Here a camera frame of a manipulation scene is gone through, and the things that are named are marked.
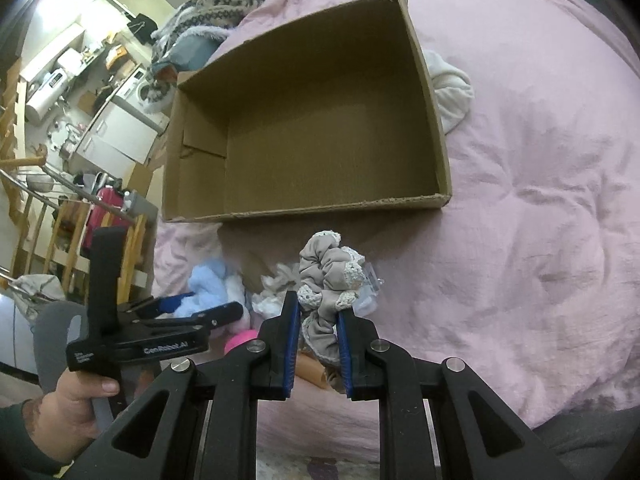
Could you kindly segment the person's left hand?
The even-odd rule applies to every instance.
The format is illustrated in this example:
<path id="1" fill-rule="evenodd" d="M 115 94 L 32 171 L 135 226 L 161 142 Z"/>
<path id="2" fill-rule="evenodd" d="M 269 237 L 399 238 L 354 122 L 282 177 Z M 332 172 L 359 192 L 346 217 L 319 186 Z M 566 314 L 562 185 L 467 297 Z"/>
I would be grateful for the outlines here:
<path id="1" fill-rule="evenodd" d="M 52 392 L 24 404 L 30 440 L 51 460 L 71 463 L 98 435 L 92 400 L 109 399 L 119 390 L 113 378 L 66 368 Z"/>

